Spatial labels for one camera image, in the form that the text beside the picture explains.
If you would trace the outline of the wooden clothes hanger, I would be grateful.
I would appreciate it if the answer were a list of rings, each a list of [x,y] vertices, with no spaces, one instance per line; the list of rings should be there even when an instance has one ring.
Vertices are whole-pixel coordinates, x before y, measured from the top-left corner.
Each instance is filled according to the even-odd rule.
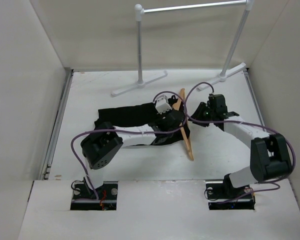
[[[181,96],[181,98],[183,100],[186,98],[185,89],[184,88],[182,88],[180,90],[179,95]],[[181,106],[181,103],[182,103],[182,100],[178,99],[177,102],[172,105],[173,109],[179,110],[180,106]],[[184,127],[180,128],[180,132],[181,132],[184,144],[185,144],[185,149],[186,149],[188,158],[189,158],[190,161],[194,161],[194,155],[193,155],[193,151],[192,151],[191,141],[187,137],[187,134],[186,134],[186,131],[185,131]]]

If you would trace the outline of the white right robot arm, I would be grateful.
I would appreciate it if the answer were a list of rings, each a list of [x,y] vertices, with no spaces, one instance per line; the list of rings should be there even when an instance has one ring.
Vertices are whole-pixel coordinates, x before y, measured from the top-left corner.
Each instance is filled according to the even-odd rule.
[[[194,124],[208,127],[214,124],[234,136],[250,150],[249,166],[224,176],[221,195],[232,202],[248,195],[251,184],[276,184],[294,170],[290,158],[291,146],[286,138],[264,126],[246,122],[235,111],[229,111],[222,94],[210,94],[189,117]]]

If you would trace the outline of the black trousers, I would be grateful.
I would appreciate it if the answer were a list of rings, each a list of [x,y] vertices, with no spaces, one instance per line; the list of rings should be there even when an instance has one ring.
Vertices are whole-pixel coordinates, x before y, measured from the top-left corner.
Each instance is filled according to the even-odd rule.
[[[181,103],[180,110],[183,112],[184,106]],[[94,122],[95,130],[104,122],[110,122],[117,127],[140,127],[143,125],[152,125],[152,122],[160,115],[155,104],[152,102],[135,106],[124,106],[116,108],[104,108],[98,110],[98,119]],[[166,146],[182,141],[181,131],[178,130],[169,134],[158,134],[152,146]]]

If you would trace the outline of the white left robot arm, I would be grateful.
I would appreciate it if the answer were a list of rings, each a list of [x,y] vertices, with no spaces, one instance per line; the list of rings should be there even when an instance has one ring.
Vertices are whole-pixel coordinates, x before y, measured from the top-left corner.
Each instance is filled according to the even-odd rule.
[[[103,173],[94,174],[94,171],[107,166],[121,148],[173,144],[183,139],[179,128],[184,123],[184,113],[174,109],[128,126],[113,125],[110,121],[99,123],[96,132],[88,134],[80,143],[85,158],[86,195],[93,200],[102,195]]]

